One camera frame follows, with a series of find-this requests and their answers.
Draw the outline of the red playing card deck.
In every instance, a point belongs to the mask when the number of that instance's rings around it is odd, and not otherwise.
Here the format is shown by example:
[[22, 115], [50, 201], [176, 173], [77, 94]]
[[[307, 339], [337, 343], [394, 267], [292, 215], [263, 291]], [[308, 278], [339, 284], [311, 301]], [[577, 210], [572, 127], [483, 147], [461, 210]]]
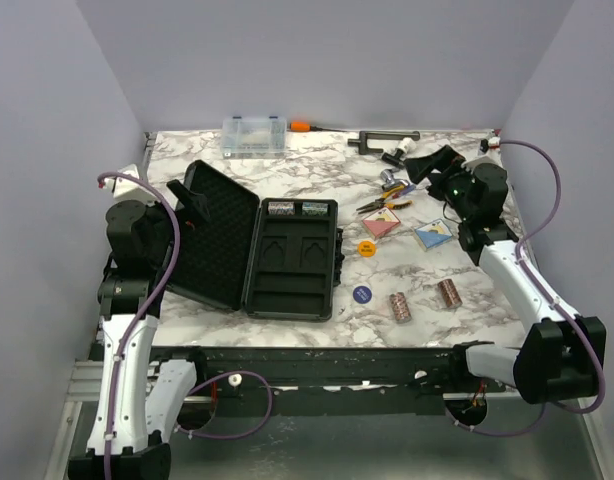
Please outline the red playing card deck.
[[387, 235], [400, 224], [400, 219], [389, 208], [381, 208], [362, 220], [362, 225], [373, 239]]

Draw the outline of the blue playing card deck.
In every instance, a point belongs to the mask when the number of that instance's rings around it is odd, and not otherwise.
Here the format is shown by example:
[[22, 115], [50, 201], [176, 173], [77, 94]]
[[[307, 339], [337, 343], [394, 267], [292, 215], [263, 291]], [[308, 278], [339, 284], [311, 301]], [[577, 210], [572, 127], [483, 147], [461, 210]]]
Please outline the blue playing card deck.
[[425, 251], [436, 248], [453, 239], [453, 233], [442, 219], [436, 219], [415, 228], [414, 234], [421, 248]]

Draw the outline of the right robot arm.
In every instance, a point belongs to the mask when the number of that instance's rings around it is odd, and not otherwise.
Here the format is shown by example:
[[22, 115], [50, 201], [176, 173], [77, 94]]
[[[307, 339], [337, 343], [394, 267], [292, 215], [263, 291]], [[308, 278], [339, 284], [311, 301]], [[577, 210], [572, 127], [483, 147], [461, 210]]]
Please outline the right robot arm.
[[468, 161], [449, 146], [404, 166], [412, 183], [427, 180], [428, 194], [455, 211], [461, 248], [503, 293], [526, 331], [518, 349], [459, 345], [459, 360], [446, 370], [449, 384], [467, 392], [488, 378], [515, 388], [529, 404], [589, 397], [602, 403], [606, 328], [563, 300], [524, 256], [523, 240], [503, 218], [506, 170], [486, 156]]

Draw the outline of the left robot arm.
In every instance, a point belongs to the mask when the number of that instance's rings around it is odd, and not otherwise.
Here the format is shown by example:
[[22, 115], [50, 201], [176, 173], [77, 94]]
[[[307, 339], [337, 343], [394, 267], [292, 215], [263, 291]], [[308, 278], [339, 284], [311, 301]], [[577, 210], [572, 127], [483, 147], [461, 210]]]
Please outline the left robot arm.
[[207, 200], [180, 181], [168, 183], [172, 208], [147, 182], [145, 200], [122, 200], [106, 213], [111, 248], [98, 290], [103, 366], [98, 407], [86, 452], [69, 460], [70, 479], [166, 479], [169, 439], [188, 395], [201, 393], [207, 368], [189, 358], [161, 363], [149, 387], [153, 339], [164, 291], [185, 231], [209, 220]]

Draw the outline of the peach blue poker chip stack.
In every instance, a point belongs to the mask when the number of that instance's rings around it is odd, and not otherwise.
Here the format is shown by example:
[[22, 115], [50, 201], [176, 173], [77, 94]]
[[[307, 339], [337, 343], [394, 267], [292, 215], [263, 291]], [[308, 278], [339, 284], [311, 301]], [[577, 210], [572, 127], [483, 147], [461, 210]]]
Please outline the peach blue poker chip stack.
[[412, 315], [403, 292], [396, 292], [389, 295], [389, 303], [397, 323], [403, 324], [412, 320]]

